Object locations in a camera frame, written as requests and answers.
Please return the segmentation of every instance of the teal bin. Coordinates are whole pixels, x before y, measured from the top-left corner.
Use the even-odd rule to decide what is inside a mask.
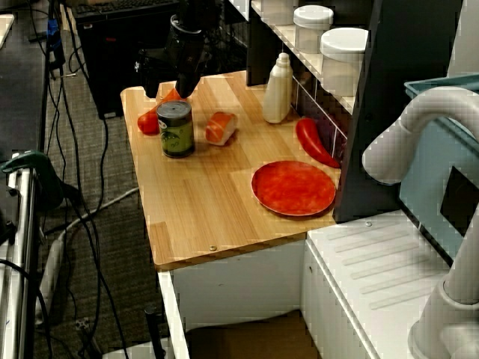
[[[479,94],[479,73],[404,85],[412,99],[438,86],[455,86]],[[421,135],[415,158],[401,183],[400,199],[439,247],[454,259],[463,237],[439,211],[452,166],[479,187],[479,143],[460,123],[439,117],[431,121]]]
[[[407,95],[411,97],[411,99],[414,99],[417,95],[419,95],[421,92],[424,92],[425,90],[437,88],[439,86],[455,86],[457,88],[465,88],[466,90],[471,90],[479,94],[479,73],[472,73],[469,75],[454,77],[441,77],[439,79],[405,82],[404,86],[406,87]],[[446,120],[442,118],[441,122],[443,122],[446,126],[452,126],[453,128],[451,129],[453,131],[459,129],[460,131],[468,134],[470,137],[473,137],[472,133],[466,127],[454,120]]]

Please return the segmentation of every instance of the wooden tabletop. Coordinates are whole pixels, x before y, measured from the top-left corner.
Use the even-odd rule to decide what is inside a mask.
[[[156,99],[142,87],[121,94],[157,271],[203,263],[305,238],[305,232],[334,224],[332,211],[289,217],[265,208],[251,191],[253,173],[268,162],[296,160],[326,172],[336,188],[340,171],[312,159],[302,149],[292,109],[279,125],[261,114],[265,85],[247,87],[245,71],[203,77],[188,98],[195,151],[182,159],[162,154],[159,135],[144,135],[137,119],[161,101],[174,83],[159,86]],[[217,111],[234,113],[237,130],[223,147],[208,144],[204,129]]]

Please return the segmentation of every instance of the floor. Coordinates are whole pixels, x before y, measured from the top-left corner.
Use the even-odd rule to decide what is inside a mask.
[[[62,37],[65,53],[70,55],[69,33],[62,34]],[[75,60],[72,61],[72,67],[77,67]],[[60,80],[51,81],[51,86],[56,100]],[[92,210],[97,207],[100,199],[100,158],[105,143],[105,130],[103,122],[97,116],[83,75],[78,72],[75,77],[66,78],[64,86],[78,141],[82,192],[86,204]],[[67,161],[65,182],[78,187],[73,134],[63,101],[60,102],[59,108],[58,138]],[[49,101],[47,144],[54,114],[55,108],[52,101]],[[122,117],[115,117],[108,119],[107,124],[109,142],[103,166],[105,177],[103,203],[137,186],[124,120]],[[57,175],[62,177],[63,161],[55,130],[48,154]],[[63,204],[47,213],[45,231],[65,222],[65,209]],[[70,207],[67,220],[72,221],[75,218],[75,213]],[[95,217],[95,224],[100,238],[101,271],[112,293],[126,346],[147,342],[150,337],[144,309],[149,304],[161,305],[161,294],[156,286],[156,275],[150,258],[150,247],[138,193],[103,210]],[[46,245],[40,252],[39,269],[44,267],[49,246],[60,232],[48,235]],[[77,351],[82,343],[76,331],[75,318],[88,317],[92,326],[97,305],[97,271],[88,236],[81,225],[68,232],[66,254],[70,263],[64,257],[50,313],[51,332],[55,338],[52,343],[55,359],[79,357]],[[73,293],[75,301],[67,289]],[[118,328],[104,288],[100,296],[100,314],[95,338],[103,353],[121,347]],[[61,342],[68,347],[71,355]],[[46,341],[42,334],[35,335],[34,357],[38,359],[48,357]]]

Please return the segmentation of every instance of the red plate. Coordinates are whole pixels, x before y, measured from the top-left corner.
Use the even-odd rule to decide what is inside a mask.
[[[273,162],[254,172],[254,196],[282,215],[313,215],[331,205],[336,188],[320,169],[298,161]]]

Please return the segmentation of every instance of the can lid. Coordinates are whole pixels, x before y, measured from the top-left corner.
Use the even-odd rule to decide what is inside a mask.
[[[362,61],[368,31],[362,28],[333,28],[321,37],[323,55],[341,62]]]
[[[312,30],[329,30],[334,13],[331,9],[319,5],[306,5],[294,10],[293,21],[298,26]]]
[[[191,110],[192,107],[187,101],[172,100],[158,106],[156,115],[166,126],[181,126],[189,121]]]

